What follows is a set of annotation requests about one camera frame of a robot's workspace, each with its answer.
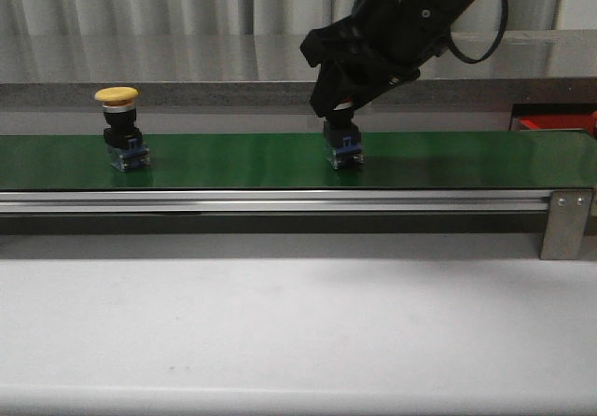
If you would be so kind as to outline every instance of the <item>white curtain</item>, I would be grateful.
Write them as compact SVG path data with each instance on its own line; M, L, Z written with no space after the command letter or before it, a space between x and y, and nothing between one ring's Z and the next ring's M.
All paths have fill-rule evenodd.
M0 0L0 35L303 35L354 0ZM597 27L595 0L510 0L511 29ZM478 0L455 30L487 31L499 0Z

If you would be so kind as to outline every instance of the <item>metal bracket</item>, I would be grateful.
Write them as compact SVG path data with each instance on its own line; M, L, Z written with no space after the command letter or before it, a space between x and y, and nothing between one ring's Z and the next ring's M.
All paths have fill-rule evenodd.
M578 257L589 220L593 193L590 189L556 190L549 201L541 259L572 260Z

